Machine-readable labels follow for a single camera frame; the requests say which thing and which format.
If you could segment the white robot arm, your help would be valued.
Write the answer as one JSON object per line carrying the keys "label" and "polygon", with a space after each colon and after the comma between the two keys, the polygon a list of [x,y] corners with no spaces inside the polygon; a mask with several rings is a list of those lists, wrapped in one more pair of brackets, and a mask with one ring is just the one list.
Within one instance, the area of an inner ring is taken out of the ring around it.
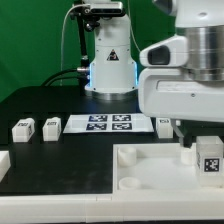
{"label": "white robot arm", "polygon": [[224,0],[152,0],[175,17],[175,35],[130,55],[130,18],[112,0],[84,0],[94,18],[95,58],[89,94],[113,99],[138,93],[149,117],[224,123]]}

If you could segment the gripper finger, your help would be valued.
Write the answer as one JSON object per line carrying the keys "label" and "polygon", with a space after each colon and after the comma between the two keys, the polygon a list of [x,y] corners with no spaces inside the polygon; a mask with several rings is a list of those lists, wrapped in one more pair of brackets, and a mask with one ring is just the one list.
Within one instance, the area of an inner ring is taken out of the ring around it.
{"label": "gripper finger", "polygon": [[179,143],[184,148],[192,146],[192,135],[186,130],[181,120],[173,120],[173,130],[179,138]]}

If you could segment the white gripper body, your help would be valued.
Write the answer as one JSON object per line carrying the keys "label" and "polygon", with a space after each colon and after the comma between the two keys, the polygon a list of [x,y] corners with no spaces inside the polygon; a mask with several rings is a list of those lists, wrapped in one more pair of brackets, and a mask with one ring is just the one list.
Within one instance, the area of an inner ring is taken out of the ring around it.
{"label": "white gripper body", "polygon": [[188,40],[174,35],[141,51],[138,100],[149,117],[224,122],[224,81],[196,81],[184,68]]}

